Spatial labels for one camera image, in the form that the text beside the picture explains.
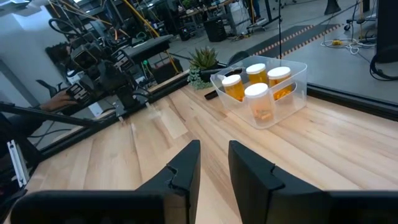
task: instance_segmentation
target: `orange pill bottle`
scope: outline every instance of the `orange pill bottle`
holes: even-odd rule
[[[289,67],[277,67],[274,69],[269,70],[268,72],[268,79],[269,79],[269,86],[273,87],[281,82],[285,81],[286,79],[292,76],[292,72]],[[288,95],[292,92],[292,85],[288,85],[283,89],[274,93],[274,99],[279,100],[284,96]]]
[[[274,119],[271,91],[265,83],[256,83],[244,90],[256,124],[263,126]]]
[[[258,63],[251,65],[246,69],[251,84],[265,83],[268,84],[266,65]]]
[[[222,84],[224,86],[226,94],[232,96],[240,102],[243,101],[244,88],[240,75],[230,75],[228,77],[225,77],[222,81]]]

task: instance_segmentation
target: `concrete floor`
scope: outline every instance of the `concrete floor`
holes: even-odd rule
[[[339,1],[340,8],[342,10],[347,9],[352,6],[356,0],[345,0]],[[323,12],[326,8],[327,0],[317,0],[308,3],[295,4],[291,6],[286,6],[281,10],[281,15],[283,18],[282,31],[291,28],[292,26],[298,25],[317,25],[322,21],[325,21],[330,16],[324,16]],[[233,17],[236,23],[247,19],[248,14],[245,10],[240,8],[240,2],[234,3],[232,5]],[[277,3],[273,0],[270,1],[271,8],[276,6]],[[260,8],[262,17],[266,17],[266,7],[264,1],[260,0]],[[345,24],[346,20],[353,15],[354,8],[348,9],[346,12],[334,17],[330,24]],[[272,11],[272,16],[277,16],[277,11]],[[237,27],[238,32],[243,32],[246,30],[248,22]],[[363,25],[363,32],[368,29],[374,30],[374,22],[367,22]],[[273,37],[278,34],[278,23],[274,22],[268,25],[266,31],[259,30],[255,32],[250,38],[239,40],[237,42],[231,42],[230,40],[224,40],[222,42],[209,42],[205,32],[200,35],[191,38],[188,41],[182,42],[177,39],[170,44],[169,52],[173,54],[182,55],[185,57],[190,57],[189,52],[194,52],[195,48],[202,47],[214,47],[218,51],[217,59],[220,62],[227,62],[234,53],[241,50],[247,50],[252,46],[255,46],[262,41]],[[343,27],[335,30],[331,34],[328,34],[325,39],[332,40],[337,38],[351,38],[351,31],[344,31]],[[354,25],[354,38],[359,35],[359,26]],[[391,101],[398,104],[398,88],[396,88],[396,82],[380,82],[373,79],[369,74],[369,62],[363,59],[359,55],[351,55],[347,49],[331,49],[327,47],[322,47],[320,43],[323,39],[318,39],[311,44],[302,47],[301,49],[292,52],[287,55],[284,59],[292,60],[297,62],[303,62],[308,65],[308,82],[323,85],[329,88],[334,88],[337,90],[343,90],[349,93],[354,93],[357,95],[363,95],[370,98],[383,101]],[[374,48],[361,49],[360,54],[371,60],[374,55]],[[149,62],[153,64],[158,62],[160,56],[155,56],[149,59]],[[189,68],[189,61],[180,58],[180,63],[184,70]],[[383,65],[381,68],[387,73],[396,72],[398,63],[392,63],[389,65]],[[91,115],[90,111],[83,110],[76,114],[77,117],[89,118]],[[42,127],[37,130],[35,134],[43,134],[46,131],[53,131],[62,128],[72,128],[73,126],[54,123],[46,121]],[[42,148],[52,142],[52,139],[62,134],[63,132],[50,134],[44,137],[38,148]],[[32,142],[37,142],[39,139],[32,139]]]

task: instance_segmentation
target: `person's hand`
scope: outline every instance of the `person's hand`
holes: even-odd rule
[[[77,104],[77,102],[71,99],[66,90],[63,90],[53,96],[53,98],[51,98],[48,102],[40,105],[40,109],[44,111],[53,111],[66,105],[75,104]]]

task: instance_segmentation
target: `white lid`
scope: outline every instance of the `white lid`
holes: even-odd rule
[[[267,73],[269,79],[279,79],[285,78],[290,75],[290,68],[289,67],[277,67],[274,69],[269,70]]]
[[[244,90],[245,97],[248,98],[259,98],[267,93],[268,85],[265,83],[256,83]]]
[[[266,65],[263,63],[251,65],[246,69],[247,74],[257,74],[259,72],[262,72],[266,69]]]
[[[235,85],[238,82],[241,81],[241,76],[240,75],[230,75],[228,77],[225,77],[222,81],[223,86],[231,86]]]

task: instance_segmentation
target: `plastic bin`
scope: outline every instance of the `plastic bin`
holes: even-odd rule
[[[236,70],[237,68],[242,68],[240,75],[244,88],[246,89],[249,85],[251,85],[249,77],[246,73],[246,68],[256,63],[264,63],[266,65],[267,71],[276,67],[289,67],[292,74],[289,79],[286,79],[285,81],[269,88],[273,94],[289,85],[292,85],[292,92],[279,100],[274,100],[273,97],[271,98],[271,104],[273,105],[273,119],[265,123],[256,122],[249,106],[249,100],[246,97],[243,98],[242,102],[235,100],[233,97],[225,93],[221,83],[227,73],[231,73],[231,71]],[[267,58],[261,56],[251,56],[218,72],[217,74],[212,75],[210,80],[214,85],[224,107],[257,129],[271,127],[272,125],[303,108],[307,102],[307,65],[300,62],[291,62],[288,60],[279,60],[276,58]]]

